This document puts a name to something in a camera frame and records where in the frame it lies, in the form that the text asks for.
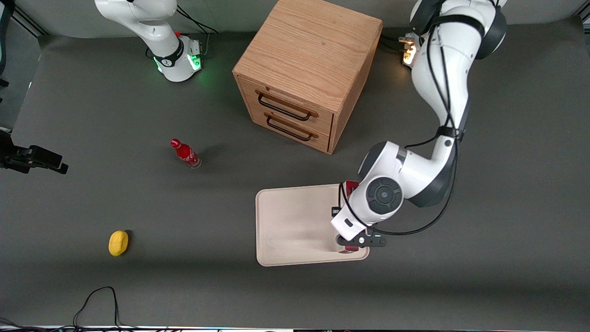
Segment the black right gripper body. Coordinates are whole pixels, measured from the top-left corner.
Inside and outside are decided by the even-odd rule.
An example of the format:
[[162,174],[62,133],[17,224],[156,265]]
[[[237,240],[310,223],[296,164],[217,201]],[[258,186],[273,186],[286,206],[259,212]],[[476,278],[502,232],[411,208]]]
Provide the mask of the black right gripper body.
[[0,167],[28,174],[31,166],[24,155],[19,153],[20,147],[13,144],[11,135],[0,133]]

